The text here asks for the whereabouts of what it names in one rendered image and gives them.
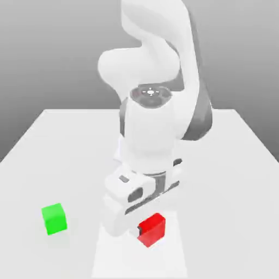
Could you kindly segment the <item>small red cube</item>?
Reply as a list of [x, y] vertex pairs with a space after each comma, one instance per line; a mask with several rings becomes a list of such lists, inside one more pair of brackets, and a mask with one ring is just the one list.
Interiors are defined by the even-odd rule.
[[137, 239], [145, 246], [151, 247], [165, 236], [166, 219], [159, 213], [155, 213], [142, 221], [138, 226]]

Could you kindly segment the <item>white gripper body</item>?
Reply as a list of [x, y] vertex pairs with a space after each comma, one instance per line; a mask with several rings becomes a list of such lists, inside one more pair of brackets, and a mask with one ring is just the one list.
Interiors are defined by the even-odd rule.
[[176, 195], [180, 181], [165, 187], [164, 180], [146, 180], [136, 185], [134, 181], [119, 180], [106, 183], [103, 196], [102, 223], [113, 237], [124, 234], [128, 229], [166, 208]]

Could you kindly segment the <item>small green cube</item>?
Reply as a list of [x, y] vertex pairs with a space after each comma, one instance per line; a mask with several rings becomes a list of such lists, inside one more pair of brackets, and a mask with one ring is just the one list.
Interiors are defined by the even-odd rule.
[[60, 203], [41, 209], [47, 235], [52, 235], [68, 228], [66, 215]]

